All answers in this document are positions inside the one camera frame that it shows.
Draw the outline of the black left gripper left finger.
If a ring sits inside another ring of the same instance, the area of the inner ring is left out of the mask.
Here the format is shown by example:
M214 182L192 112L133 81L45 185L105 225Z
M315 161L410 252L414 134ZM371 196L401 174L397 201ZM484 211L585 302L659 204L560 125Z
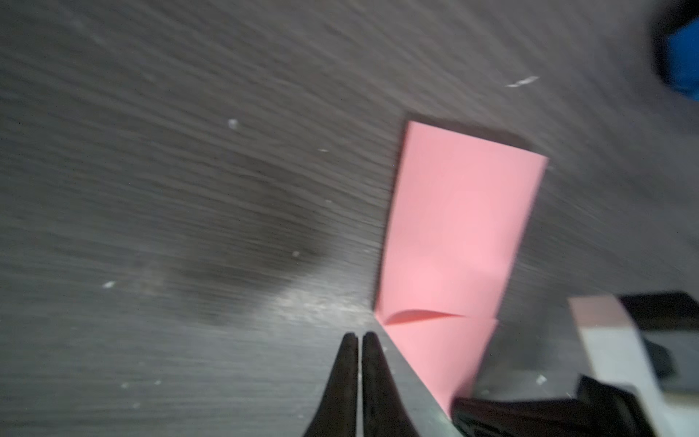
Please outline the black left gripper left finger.
M355 437L357 430L359 340L346 333L321 397L319 407L304 437Z

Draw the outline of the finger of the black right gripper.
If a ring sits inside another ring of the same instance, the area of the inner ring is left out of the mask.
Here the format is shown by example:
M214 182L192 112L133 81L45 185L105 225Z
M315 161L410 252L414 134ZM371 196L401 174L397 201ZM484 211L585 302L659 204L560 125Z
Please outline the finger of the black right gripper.
M451 405L451 418L465 436L655 435L633 394L584 375L574 399L495 402L458 398Z

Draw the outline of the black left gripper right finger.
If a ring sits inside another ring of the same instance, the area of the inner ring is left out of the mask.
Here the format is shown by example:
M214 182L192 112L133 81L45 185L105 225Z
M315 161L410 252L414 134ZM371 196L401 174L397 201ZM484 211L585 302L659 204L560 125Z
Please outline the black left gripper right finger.
M362 339L362 418L367 437L418 437L375 332Z

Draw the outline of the pink paper sheet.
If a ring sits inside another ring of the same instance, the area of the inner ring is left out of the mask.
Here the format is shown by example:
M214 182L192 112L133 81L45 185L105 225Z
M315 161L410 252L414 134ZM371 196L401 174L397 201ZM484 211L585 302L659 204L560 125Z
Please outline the pink paper sheet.
M375 316L444 411L473 390L547 163L407 124Z

